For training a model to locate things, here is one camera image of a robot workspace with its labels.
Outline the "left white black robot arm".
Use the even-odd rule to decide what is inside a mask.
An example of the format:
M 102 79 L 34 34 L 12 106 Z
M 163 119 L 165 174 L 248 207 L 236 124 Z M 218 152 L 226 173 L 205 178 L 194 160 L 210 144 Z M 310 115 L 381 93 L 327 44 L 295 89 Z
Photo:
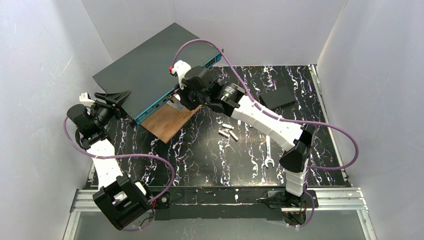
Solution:
M 115 157 L 115 147 L 106 130 L 112 118 L 123 118 L 122 104 L 131 91 L 95 93 L 95 98 L 85 92 L 79 103 L 67 110 L 66 116 L 75 126 L 77 149 L 87 153 L 94 164 L 98 191 L 93 201 L 109 222 L 119 231 L 152 209 L 152 193 L 141 182 L 134 182 L 124 174 Z

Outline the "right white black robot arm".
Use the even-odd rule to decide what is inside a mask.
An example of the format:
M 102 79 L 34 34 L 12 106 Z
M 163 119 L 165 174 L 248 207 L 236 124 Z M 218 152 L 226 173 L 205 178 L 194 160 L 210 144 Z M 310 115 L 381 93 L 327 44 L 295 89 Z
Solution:
M 199 105 L 215 113 L 244 122 L 274 140 L 284 151 L 279 164 L 286 170 L 285 191 L 302 197 L 307 181 L 307 165 L 316 128 L 306 123 L 288 122 L 233 82 L 220 83 L 202 66 L 174 66 L 170 74 L 178 78 L 180 103 L 189 110 Z

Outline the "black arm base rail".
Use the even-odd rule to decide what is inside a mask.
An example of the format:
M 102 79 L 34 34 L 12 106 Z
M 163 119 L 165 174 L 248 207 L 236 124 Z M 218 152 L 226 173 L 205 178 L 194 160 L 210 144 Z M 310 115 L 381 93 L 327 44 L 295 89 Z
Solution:
M 271 208 L 268 192 L 283 186 L 172 186 L 159 197 L 156 221 L 182 219 L 281 220 L 282 207 Z

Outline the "dark teal network switch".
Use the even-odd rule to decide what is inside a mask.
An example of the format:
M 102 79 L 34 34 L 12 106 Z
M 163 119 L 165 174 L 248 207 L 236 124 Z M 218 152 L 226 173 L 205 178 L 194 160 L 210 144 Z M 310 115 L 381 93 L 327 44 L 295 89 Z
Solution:
M 172 23 L 96 73 L 93 79 L 107 94 L 130 91 L 121 107 L 135 127 L 172 97 L 178 79 L 170 74 L 169 68 L 178 49 L 197 38 Z

